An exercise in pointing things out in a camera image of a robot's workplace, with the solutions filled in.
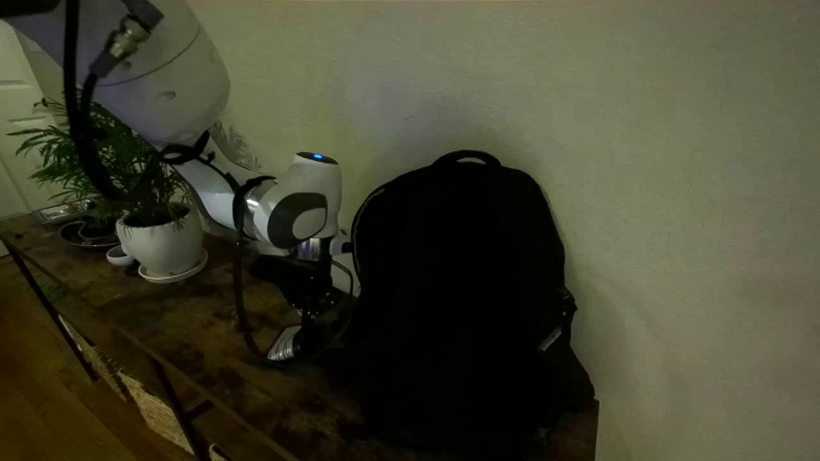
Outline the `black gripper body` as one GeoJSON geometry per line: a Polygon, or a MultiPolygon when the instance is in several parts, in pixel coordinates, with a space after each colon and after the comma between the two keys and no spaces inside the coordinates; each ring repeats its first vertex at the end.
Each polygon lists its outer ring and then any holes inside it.
{"type": "Polygon", "coordinates": [[[338,290],[330,268],[319,261],[258,255],[252,273],[278,283],[284,298],[310,316],[352,315],[352,293],[338,290]]]}

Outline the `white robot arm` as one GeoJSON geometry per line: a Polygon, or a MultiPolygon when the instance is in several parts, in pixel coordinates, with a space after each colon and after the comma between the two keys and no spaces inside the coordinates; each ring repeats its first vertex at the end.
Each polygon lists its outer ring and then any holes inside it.
{"type": "Polygon", "coordinates": [[[64,76],[79,167],[109,191],[123,188],[92,144],[94,106],[147,140],[192,186],[206,217],[266,255],[288,255],[306,296],[334,290],[338,160],[301,150],[280,176],[252,173],[210,138],[232,80],[187,0],[0,0],[0,18],[41,45],[64,76]]]}

